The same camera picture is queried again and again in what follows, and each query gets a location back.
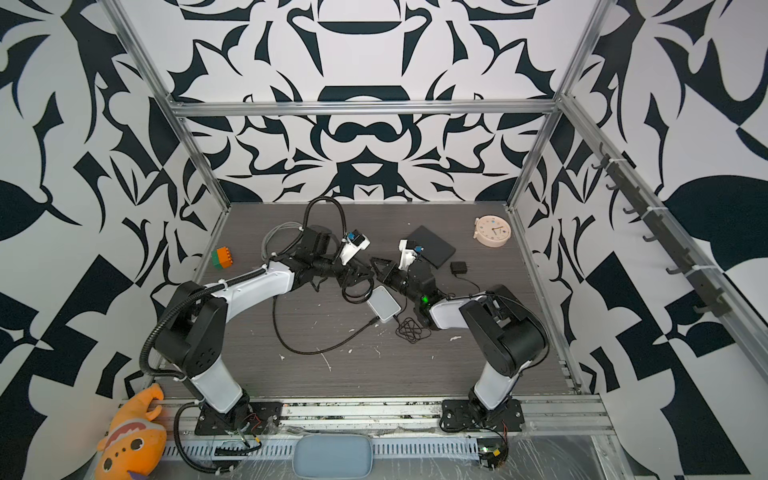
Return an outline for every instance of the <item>toy building block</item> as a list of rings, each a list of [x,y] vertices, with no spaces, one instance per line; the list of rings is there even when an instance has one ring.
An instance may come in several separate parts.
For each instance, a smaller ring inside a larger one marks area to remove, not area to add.
[[[216,268],[228,268],[232,266],[232,253],[227,247],[221,247],[210,253],[210,260]]]

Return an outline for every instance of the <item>power adapter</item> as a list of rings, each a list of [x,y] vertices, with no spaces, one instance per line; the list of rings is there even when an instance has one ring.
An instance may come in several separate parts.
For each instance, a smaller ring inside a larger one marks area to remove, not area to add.
[[[467,263],[466,262],[451,262],[451,274],[452,275],[462,275],[464,273],[467,273]]]

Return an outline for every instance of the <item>orange shark plush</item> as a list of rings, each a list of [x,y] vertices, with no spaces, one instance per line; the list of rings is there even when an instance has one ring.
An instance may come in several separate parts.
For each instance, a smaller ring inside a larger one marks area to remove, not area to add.
[[[153,399],[162,400],[155,383],[128,400],[109,424],[109,435],[98,443],[101,456],[96,480],[145,480],[165,450],[165,428],[152,423],[160,415],[158,405],[147,411]]]

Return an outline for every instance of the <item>gray wood grain surface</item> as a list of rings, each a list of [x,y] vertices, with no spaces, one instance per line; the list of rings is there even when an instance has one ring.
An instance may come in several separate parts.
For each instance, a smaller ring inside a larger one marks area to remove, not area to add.
[[[258,268],[264,234],[279,223],[301,222],[302,204],[235,204],[224,226],[218,247],[229,247],[234,265],[226,270],[209,267],[204,282],[232,278]],[[377,204],[345,205],[347,227],[358,229],[371,240],[359,258],[399,258],[398,241],[419,225],[425,225],[456,248],[451,260],[465,261],[465,275],[481,288],[506,285],[528,308],[541,316],[531,280],[517,243],[487,248],[472,239],[476,217],[495,214],[506,218],[501,204]],[[324,225],[337,235],[339,215],[333,205],[317,204],[310,224]],[[270,250],[287,245],[295,230],[279,232]],[[466,295],[476,289],[457,280],[446,263],[435,271],[439,288]],[[355,289],[364,290],[363,285]],[[396,294],[402,305],[405,298]],[[406,313],[412,312],[409,303]],[[373,317],[364,303],[343,300],[335,280],[316,293],[311,286],[280,297],[277,323],[294,349],[311,351],[334,345]],[[415,345],[395,334],[396,323],[369,327],[344,347],[325,354],[303,356],[284,349],[275,337],[272,303],[262,302],[241,313],[227,326],[223,359],[235,380],[252,396],[451,396],[466,395],[480,376],[483,355],[466,329],[447,329]],[[163,382],[166,396],[188,397],[179,383]],[[553,353],[537,368],[525,373],[515,392],[520,395],[566,393],[557,356]]]

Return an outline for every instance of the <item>black notebook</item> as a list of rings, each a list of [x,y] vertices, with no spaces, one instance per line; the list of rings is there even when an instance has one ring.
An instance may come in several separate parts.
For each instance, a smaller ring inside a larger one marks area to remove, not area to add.
[[[406,239],[414,240],[416,245],[424,247],[422,257],[435,266],[435,268],[440,268],[442,264],[456,253],[456,249],[450,243],[438,237],[423,225],[414,230]]]

